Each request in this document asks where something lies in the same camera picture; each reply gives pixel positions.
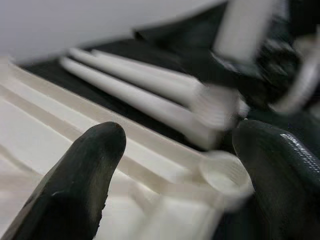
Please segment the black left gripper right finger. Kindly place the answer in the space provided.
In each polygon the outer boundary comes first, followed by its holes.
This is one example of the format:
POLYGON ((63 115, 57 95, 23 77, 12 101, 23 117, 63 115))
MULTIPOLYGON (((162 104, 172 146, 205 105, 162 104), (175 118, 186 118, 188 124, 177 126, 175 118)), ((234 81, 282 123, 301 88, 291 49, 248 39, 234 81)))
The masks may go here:
POLYGON ((320 160, 290 132, 257 120, 232 131, 273 240, 320 238, 320 160))

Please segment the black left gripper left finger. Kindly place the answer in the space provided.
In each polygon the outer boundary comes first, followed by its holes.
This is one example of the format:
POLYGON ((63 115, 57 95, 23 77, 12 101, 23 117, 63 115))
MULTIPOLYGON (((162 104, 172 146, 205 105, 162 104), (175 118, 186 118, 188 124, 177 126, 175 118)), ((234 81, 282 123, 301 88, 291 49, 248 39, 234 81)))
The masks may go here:
POLYGON ((89 128, 41 179, 2 238, 94 239, 126 143, 116 122, 89 128))

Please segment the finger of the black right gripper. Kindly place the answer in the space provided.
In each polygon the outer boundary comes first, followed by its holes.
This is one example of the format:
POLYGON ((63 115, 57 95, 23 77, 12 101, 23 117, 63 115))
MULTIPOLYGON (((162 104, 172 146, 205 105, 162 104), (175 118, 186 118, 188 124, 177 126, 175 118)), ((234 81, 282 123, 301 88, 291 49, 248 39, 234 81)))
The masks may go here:
POLYGON ((208 50, 199 52, 199 61, 199 80, 206 85, 240 85, 263 80, 262 73, 256 65, 226 60, 208 50))

